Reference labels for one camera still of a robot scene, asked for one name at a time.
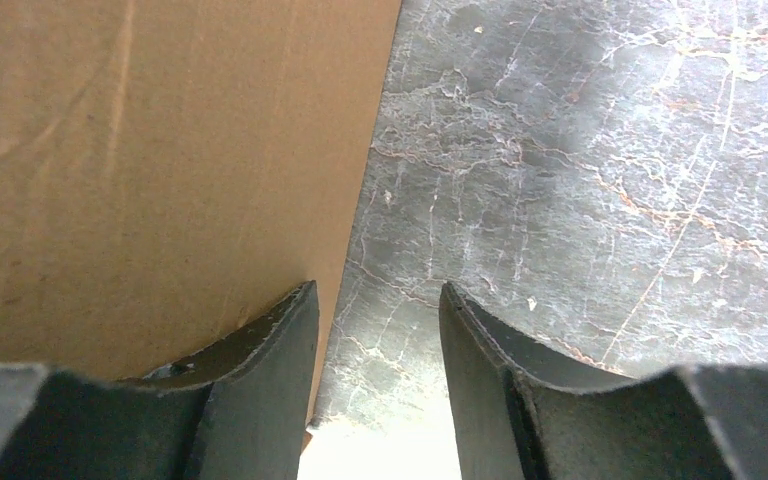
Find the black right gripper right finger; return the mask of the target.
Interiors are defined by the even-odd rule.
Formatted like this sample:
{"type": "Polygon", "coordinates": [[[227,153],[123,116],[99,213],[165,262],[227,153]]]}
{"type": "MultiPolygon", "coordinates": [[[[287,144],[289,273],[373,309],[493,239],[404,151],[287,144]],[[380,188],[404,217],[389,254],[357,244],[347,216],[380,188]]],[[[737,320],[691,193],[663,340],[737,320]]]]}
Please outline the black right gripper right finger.
{"type": "Polygon", "coordinates": [[[768,479],[768,364],[642,379],[588,365],[453,283],[439,329],[465,479],[768,479]]]}

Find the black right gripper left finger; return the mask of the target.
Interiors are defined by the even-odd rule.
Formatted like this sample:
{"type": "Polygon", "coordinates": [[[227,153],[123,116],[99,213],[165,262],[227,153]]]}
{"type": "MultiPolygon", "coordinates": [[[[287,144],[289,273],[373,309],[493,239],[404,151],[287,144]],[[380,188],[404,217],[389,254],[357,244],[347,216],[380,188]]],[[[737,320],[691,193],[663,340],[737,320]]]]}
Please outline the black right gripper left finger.
{"type": "Polygon", "coordinates": [[[0,363],[0,479],[293,479],[318,329],[308,281],[142,378],[0,363]]]}

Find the brown cardboard box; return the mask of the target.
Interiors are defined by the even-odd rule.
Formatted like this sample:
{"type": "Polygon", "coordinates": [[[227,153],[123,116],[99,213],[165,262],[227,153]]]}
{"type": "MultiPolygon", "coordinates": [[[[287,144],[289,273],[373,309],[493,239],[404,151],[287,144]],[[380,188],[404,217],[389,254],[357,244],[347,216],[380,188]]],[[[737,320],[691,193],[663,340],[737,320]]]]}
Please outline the brown cardboard box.
{"type": "Polygon", "coordinates": [[[303,448],[398,1],[0,1],[0,449],[318,287],[303,448]]]}

